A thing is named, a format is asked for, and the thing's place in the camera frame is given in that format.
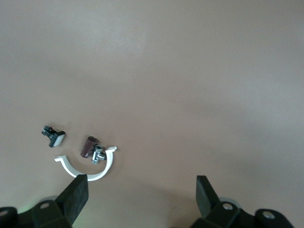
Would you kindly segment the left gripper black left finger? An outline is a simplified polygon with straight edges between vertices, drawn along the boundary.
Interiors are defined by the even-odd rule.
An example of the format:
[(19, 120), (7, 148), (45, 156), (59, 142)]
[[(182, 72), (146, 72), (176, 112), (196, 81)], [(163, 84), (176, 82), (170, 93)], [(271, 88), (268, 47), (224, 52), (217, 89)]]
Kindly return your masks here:
[(88, 178), (77, 177), (55, 200), (44, 200), (18, 213), (15, 207), (0, 208), (2, 228), (71, 228), (88, 201)]

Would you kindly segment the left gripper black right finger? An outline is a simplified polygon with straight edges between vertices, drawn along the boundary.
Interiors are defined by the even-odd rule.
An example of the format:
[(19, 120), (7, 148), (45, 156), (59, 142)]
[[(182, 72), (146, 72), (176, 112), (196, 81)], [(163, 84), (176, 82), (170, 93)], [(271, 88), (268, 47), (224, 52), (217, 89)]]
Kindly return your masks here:
[(206, 176), (197, 176), (196, 202), (201, 217), (198, 228), (292, 228), (292, 223), (280, 212), (258, 209), (250, 215), (235, 203), (220, 200)]

